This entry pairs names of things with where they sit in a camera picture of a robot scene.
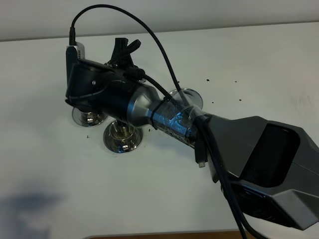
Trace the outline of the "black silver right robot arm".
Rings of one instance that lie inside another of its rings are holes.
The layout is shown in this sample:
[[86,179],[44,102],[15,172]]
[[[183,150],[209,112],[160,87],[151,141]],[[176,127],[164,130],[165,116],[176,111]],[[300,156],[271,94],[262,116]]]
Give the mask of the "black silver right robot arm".
[[145,72],[130,54],[140,41],[116,38],[110,61],[84,58],[69,39],[67,104],[105,113],[131,127],[151,125],[195,150],[198,164],[221,159],[240,210],[252,217],[305,230],[319,221],[319,148],[300,127],[261,117],[225,119],[200,110],[182,92],[158,96],[142,83]]

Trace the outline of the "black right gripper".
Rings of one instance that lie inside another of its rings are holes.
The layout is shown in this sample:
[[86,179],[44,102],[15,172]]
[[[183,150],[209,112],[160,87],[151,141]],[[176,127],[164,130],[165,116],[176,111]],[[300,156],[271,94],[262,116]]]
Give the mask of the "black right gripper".
[[[115,38],[109,64],[79,60],[74,63],[67,81],[66,103],[83,110],[126,110],[134,92],[140,86],[145,71],[134,66],[131,53],[139,49],[137,39],[128,45],[127,38]],[[127,48],[125,57],[120,54]]]

